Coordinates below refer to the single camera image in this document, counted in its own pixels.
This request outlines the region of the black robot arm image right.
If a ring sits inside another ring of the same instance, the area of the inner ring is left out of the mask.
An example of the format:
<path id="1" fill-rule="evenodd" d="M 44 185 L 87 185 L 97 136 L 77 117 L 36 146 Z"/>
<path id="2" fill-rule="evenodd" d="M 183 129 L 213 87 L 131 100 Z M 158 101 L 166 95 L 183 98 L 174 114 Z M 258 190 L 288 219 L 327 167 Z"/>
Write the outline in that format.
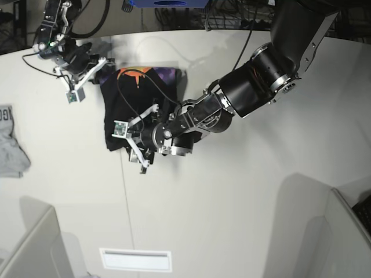
<path id="1" fill-rule="evenodd" d="M 146 173 L 154 153 L 186 156 L 209 134 L 226 131 L 234 116 L 244 118 L 294 89 L 339 11 L 332 1 L 280 1 L 270 41 L 211 83 L 200 98 L 181 102 L 167 119 L 132 135 L 129 160 Z"/>

